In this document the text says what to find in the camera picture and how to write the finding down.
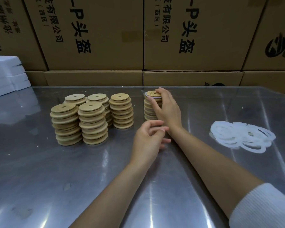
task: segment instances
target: stainless steel table surface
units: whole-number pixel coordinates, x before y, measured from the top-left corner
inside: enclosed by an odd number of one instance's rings
[[[141,90],[152,89],[27,88],[1,96],[0,228],[68,227],[128,163],[133,136],[144,122]],[[285,95],[264,88],[168,89],[191,134],[285,194]],[[134,125],[110,127],[99,145],[58,145],[50,109],[75,93],[128,93]],[[214,121],[254,124],[277,138],[262,154],[229,149],[209,136]],[[219,228],[228,227],[228,220],[172,142],[151,166],[121,226]]]

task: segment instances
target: brown cardboard box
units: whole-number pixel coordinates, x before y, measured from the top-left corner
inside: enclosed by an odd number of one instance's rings
[[[143,0],[24,0],[50,70],[141,70]]]
[[[264,4],[145,0],[144,69],[241,70]]]
[[[269,0],[244,70],[285,70],[285,0]]]
[[[241,86],[263,86],[285,94],[285,71],[245,71]]]
[[[22,0],[0,0],[0,55],[19,57],[27,70],[47,70]]]
[[[56,70],[44,73],[49,86],[142,86],[141,70]]]
[[[144,86],[239,86],[243,72],[238,71],[144,71]]]
[[[44,71],[26,71],[32,86],[48,86]]]

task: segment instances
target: human hand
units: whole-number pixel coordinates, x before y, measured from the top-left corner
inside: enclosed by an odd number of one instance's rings
[[[137,130],[130,163],[143,165],[146,169],[150,168],[158,155],[159,149],[163,149],[165,143],[171,142],[171,139],[163,138],[169,127],[160,126],[162,124],[163,121],[160,120],[149,120],[144,122]]]
[[[162,95],[162,108],[158,106],[157,102],[153,98],[148,97],[148,100],[151,102],[157,118],[159,120],[163,120],[164,124],[167,125],[170,130],[174,129],[175,127],[182,127],[180,108],[172,97],[171,93],[161,87],[156,89],[156,92]]]

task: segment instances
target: ribbed white sleeve cuff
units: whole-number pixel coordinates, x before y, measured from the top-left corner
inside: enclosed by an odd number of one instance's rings
[[[249,192],[235,207],[230,228],[285,228],[285,195],[264,183]]]

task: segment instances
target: stack of wooden discs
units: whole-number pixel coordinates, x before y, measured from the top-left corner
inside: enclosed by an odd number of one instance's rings
[[[92,94],[87,97],[87,102],[97,101],[104,106],[105,110],[105,120],[108,123],[108,126],[113,124],[112,113],[110,109],[109,98],[105,94]]]
[[[64,100],[65,100],[64,103],[74,103],[77,106],[80,106],[86,102],[87,97],[85,97],[84,94],[72,94],[66,96]]]
[[[118,129],[126,129],[134,123],[131,98],[128,94],[114,94],[109,101],[113,115],[113,125]]]
[[[84,142],[88,145],[99,144],[109,135],[104,110],[104,106],[97,101],[87,102],[79,107],[79,126],[83,132]]]
[[[151,102],[148,100],[148,96],[154,98],[154,100],[157,102],[159,107],[162,107],[163,100],[161,98],[161,94],[152,90],[145,93],[145,99],[144,99],[144,112],[145,112],[145,119],[146,120],[157,120],[156,113],[151,105]]]
[[[62,103],[51,109],[50,116],[58,144],[69,146],[82,140],[82,132],[78,125],[78,109],[74,103]]]

